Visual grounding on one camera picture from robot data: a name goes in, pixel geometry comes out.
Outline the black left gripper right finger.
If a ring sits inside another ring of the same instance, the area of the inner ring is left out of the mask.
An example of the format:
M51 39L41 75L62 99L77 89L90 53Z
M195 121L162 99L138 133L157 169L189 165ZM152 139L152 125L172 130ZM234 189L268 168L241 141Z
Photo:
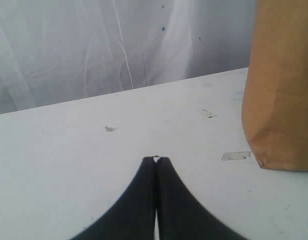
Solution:
M207 211L186 188L171 161L156 161L157 214L161 240L244 240Z

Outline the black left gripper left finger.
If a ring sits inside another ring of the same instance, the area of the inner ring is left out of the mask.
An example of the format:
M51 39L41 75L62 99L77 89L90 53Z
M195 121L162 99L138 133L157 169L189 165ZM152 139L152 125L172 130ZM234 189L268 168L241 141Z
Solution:
M156 215L156 163L145 157L115 204L74 240L153 240Z

